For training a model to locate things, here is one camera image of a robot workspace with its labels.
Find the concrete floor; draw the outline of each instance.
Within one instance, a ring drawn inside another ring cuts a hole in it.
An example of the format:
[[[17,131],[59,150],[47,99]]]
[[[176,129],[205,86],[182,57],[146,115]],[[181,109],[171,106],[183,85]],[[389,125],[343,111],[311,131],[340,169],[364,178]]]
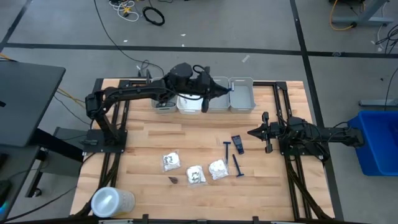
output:
[[[104,24],[118,45],[162,47],[225,47],[272,50],[300,50],[292,10],[288,0],[174,0],[172,4],[152,0],[161,10],[166,23],[150,25],[143,18],[126,22],[116,15],[105,0],[97,0]],[[0,1],[0,39],[16,18],[25,0]],[[137,3],[141,9],[147,2]],[[359,27],[337,32],[328,26],[331,5],[327,0],[300,0],[297,9],[307,49],[310,51],[379,53],[371,41],[378,27]],[[336,15],[352,15],[347,5],[338,5]],[[385,15],[398,22],[398,1],[391,1]],[[383,28],[381,37],[392,25]],[[89,0],[33,0],[8,40],[22,44],[111,45]],[[6,55],[28,63],[61,66],[67,72],[60,85],[73,96],[83,99],[96,78],[136,76],[139,63],[117,50],[25,49],[5,47]],[[211,66],[216,76],[248,76],[263,80],[301,80],[310,98],[303,60],[298,55],[126,51],[139,60],[148,59],[167,72],[180,62]],[[397,59],[310,57],[323,120],[326,126],[346,121],[363,110],[358,100],[384,98],[389,78],[398,66]],[[154,77],[161,76],[152,68]],[[392,82],[390,96],[398,97]],[[72,101],[60,96],[82,119],[85,112]],[[69,114],[57,101],[52,101],[40,128],[52,133],[57,126],[87,129],[87,125]],[[352,148],[331,144],[331,158],[336,175],[343,216],[346,221],[394,223],[398,213],[398,179],[368,177],[362,174]],[[39,187],[43,196],[18,198],[10,217],[24,213],[62,194],[76,184],[76,177],[45,174]],[[72,204],[73,192],[19,220],[65,217]]]

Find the plastic container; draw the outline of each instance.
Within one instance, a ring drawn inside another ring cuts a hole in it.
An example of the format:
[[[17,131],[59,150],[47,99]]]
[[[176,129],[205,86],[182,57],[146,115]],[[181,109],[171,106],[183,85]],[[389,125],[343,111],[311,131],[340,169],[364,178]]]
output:
[[[182,96],[186,96],[189,98],[199,98],[200,96],[196,95],[187,95],[181,94]],[[181,96],[177,97],[177,108],[181,114],[200,114],[201,111],[201,103],[203,99],[200,100],[187,100],[182,98]]]
[[[91,200],[93,213],[101,218],[114,217],[122,213],[129,213],[136,204],[136,199],[127,190],[103,187],[95,192]]]
[[[398,175],[398,112],[360,111],[348,121],[362,130],[365,145],[356,155],[365,175]]]
[[[225,88],[229,88],[229,80],[227,77],[213,77],[213,80],[215,83]],[[213,98],[209,102],[209,109],[207,113],[225,113],[228,111],[230,104],[229,93]]]
[[[161,78],[153,78],[152,82],[155,80],[160,80]],[[156,100],[151,100],[151,105],[153,109],[156,111],[158,114],[164,114],[164,113],[174,113],[177,111],[177,96],[173,97],[168,103],[172,104],[170,106],[161,106],[161,107],[156,107],[156,105],[159,102]]]
[[[230,78],[229,86],[233,89],[229,93],[231,112],[251,113],[256,107],[253,93],[253,79],[249,77]]]

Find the yellow cable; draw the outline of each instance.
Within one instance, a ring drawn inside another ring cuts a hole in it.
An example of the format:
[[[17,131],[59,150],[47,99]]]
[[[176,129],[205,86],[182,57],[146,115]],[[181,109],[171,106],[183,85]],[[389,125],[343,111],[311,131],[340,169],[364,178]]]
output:
[[[333,11],[335,10],[335,6],[336,6],[336,4],[337,4],[337,1],[338,1],[338,0],[335,1],[335,3],[333,4],[332,9],[331,9],[331,11],[330,11],[329,25],[330,25],[330,27],[331,27],[333,30],[337,30],[337,31],[349,30],[349,29],[353,28],[353,26],[349,26],[349,27],[345,27],[345,28],[336,28],[336,27],[333,27],[333,25],[332,25],[332,23],[331,23],[331,20],[332,20],[332,17],[333,17]]]
[[[71,94],[69,94],[67,91],[58,88],[62,93],[64,93],[65,95],[67,95],[70,99],[72,99],[75,103],[77,103],[79,106],[81,106],[83,109],[85,109],[84,105],[82,105],[82,103],[80,101],[78,101],[78,99],[74,98],[73,96],[71,96]]]
[[[4,57],[5,59],[11,60],[11,58],[7,57],[7,55],[0,53],[0,56]]]

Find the small brown object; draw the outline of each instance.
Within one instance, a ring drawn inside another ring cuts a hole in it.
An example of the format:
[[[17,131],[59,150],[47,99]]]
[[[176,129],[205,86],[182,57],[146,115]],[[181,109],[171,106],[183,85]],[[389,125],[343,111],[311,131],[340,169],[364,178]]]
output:
[[[177,179],[176,177],[169,177],[169,179],[170,179],[170,181],[171,181],[173,184],[178,183],[178,179]]]

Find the blue bin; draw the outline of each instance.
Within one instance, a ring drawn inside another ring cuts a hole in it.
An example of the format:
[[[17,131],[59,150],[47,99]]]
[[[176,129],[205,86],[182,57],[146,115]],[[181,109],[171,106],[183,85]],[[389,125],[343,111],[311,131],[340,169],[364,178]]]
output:
[[[362,172],[398,176],[398,112],[361,111],[348,123],[364,135],[365,145],[356,149]]]

